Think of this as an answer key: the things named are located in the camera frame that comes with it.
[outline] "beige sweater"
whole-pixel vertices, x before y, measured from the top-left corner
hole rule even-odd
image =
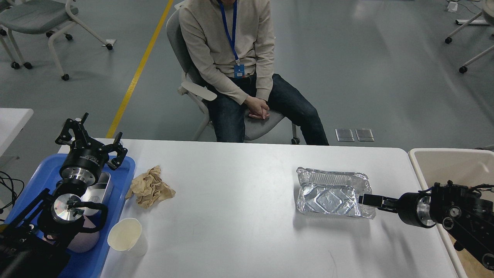
[[[235,50],[246,75],[257,75],[257,97],[268,100],[273,87],[274,34],[270,0],[237,0]],[[232,35],[233,5],[225,6]],[[225,34],[217,0],[187,0],[180,9],[180,27],[192,61],[206,82],[238,104],[247,94],[233,77],[235,56]]]

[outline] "white plastic bin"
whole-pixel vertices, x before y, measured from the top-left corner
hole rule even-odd
[[[409,152],[410,161],[422,189],[448,180],[456,185],[494,184],[494,152],[474,149],[416,148]],[[483,199],[494,201],[494,194],[482,193]],[[449,234],[436,225],[458,277],[467,278]]]

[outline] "robotic arm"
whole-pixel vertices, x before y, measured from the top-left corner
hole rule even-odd
[[[109,145],[91,138],[83,126],[87,116],[84,114],[80,121],[67,119],[55,140],[59,145],[70,146],[55,190],[50,194],[49,189],[44,189],[11,223],[0,226],[0,278],[55,278],[69,262],[66,248],[74,237],[104,227],[108,208],[82,202],[81,197],[98,181],[105,164],[112,170],[122,164],[127,149],[120,143],[121,132]],[[108,154],[113,151],[117,156],[110,161]],[[101,211],[96,227],[83,227],[84,208]],[[37,215],[37,226],[46,241],[36,236],[32,222]]]
[[[481,199],[482,190],[494,185],[472,188],[435,183],[428,190],[405,193],[399,199],[364,194],[359,203],[379,210],[397,213],[408,225],[431,228],[436,223],[456,239],[454,248],[466,249],[485,268],[494,270],[494,215],[493,203]]]

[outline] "gray chair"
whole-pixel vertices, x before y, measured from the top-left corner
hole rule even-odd
[[[14,6],[2,13],[0,13],[0,24],[8,28],[8,36],[20,61],[26,68],[32,67],[31,64],[24,61],[21,51],[15,41],[12,31],[16,31],[24,34],[46,34],[51,30],[57,29],[58,26],[65,22],[70,22],[66,26],[62,27],[58,31],[54,32],[48,39],[48,48],[51,52],[55,65],[62,80],[66,81],[70,77],[63,71],[60,60],[58,59],[55,48],[53,47],[54,40],[62,34],[74,27],[75,25],[81,25],[86,31],[96,37],[102,44],[106,46],[108,50],[112,50],[113,46],[106,42],[102,37],[92,31],[86,24],[84,24],[75,15],[79,10],[72,6],[74,0],[67,0],[66,3],[60,3],[52,0],[31,0],[20,5]]]
[[[207,109],[207,101],[214,100],[216,98],[216,94],[204,88],[206,86],[206,82],[202,79],[199,71],[195,67],[192,59],[190,58],[190,54],[187,50],[187,45],[182,36],[182,31],[180,29],[180,23],[178,20],[177,10],[170,17],[168,22],[166,23],[166,34],[168,36],[168,40],[170,41],[171,48],[182,67],[182,84],[178,88],[178,93],[180,95],[188,95],[198,106],[201,112],[204,114],[204,119],[201,122],[201,125],[197,129],[193,140],[197,141],[201,134],[203,133],[206,126],[211,126],[212,122],[209,119],[209,111]],[[245,115],[245,125],[246,125],[246,134],[245,140],[251,141],[260,138],[264,134],[268,133],[272,130],[283,118],[284,115],[277,111],[269,111],[271,116],[266,120],[257,120],[252,119],[248,116],[247,111]],[[292,123],[292,133],[293,138],[291,140],[292,144],[299,144],[300,139],[297,137],[296,126]]]
[[[3,12],[4,10],[8,9],[10,6],[11,6],[11,3],[8,2],[7,0],[0,0],[0,12]],[[2,36],[6,36],[6,35],[7,35],[7,32],[0,26],[0,43],[3,46],[3,48],[5,49],[5,52],[7,52],[8,57],[10,58],[10,67],[12,67],[13,69],[18,69],[21,66],[19,65],[18,62],[15,61],[15,58],[12,55],[12,53],[10,52],[10,49],[8,48],[7,43],[5,42],[5,40],[2,37]]]
[[[470,18],[467,22],[462,24],[460,27],[456,28],[451,34],[448,35],[448,37],[444,40],[445,43],[450,44],[453,39],[451,38],[454,36],[456,33],[458,33],[461,29],[465,28],[468,26],[468,24],[472,23],[475,19],[480,17],[481,15],[484,16],[484,19],[487,23],[490,25],[494,26],[494,0],[484,0],[483,6],[482,6],[482,11],[477,13],[474,17]],[[487,53],[491,52],[494,50],[494,46],[491,46],[490,48],[484,50],[477,56],[473,57],[472,59],[466,61],[458,70],[460,73],[465,73],[468,71],[467,66],[470,65],[471,63],[475,62],[478,60],[480,57],[486,55]]]

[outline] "yellow floor line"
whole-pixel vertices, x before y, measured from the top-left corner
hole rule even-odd
[[[127,108],[127,104],[130,100],[130,97],[132,96],[132,93],[134,92],[135,86],[137,85],[137,82],[139,81],[139,78],[141,77],[142,70],[144,69],[146,62],[148,61],[149,55],[151,54],[151,51],[153,50],[156,39],[158,38],[158,35],[160,34],[161,28],[163,27],[163,24],[165,23],[166,16],[168,15],[168,12],[170,11],[172,4],[173,4],[173,0],[169,0],[168,4],[166,5],[165,11],[163,12],[163,15],[160,18],[160,21],[159,21],[158,25],[156,26],[154,34],[151,37],[151,40],[149,41],[148,48],[146,49],[146,52],[144,52],[144,56],[142,56],[141,62],[139,63],[139,67],[137,67],[137,71],[134,74],[134,78],[132,78],[132,81],[130,82],[130,85],[128,86],[127,93],[125,93],[125,96],[123,97],[122,103],[120,104],[120,107],[117,111],[117,114],[115,115],[115,118],[113,119],[112,125],[110,126],[110,129],[108,130],[108,133],[106,134],[106,138],[112,138],[113,135],[115,134],[115,131],[117,130],[117,126],[119,125],[120,120],[122,119],[122,116],[125,112],[125,109]]]

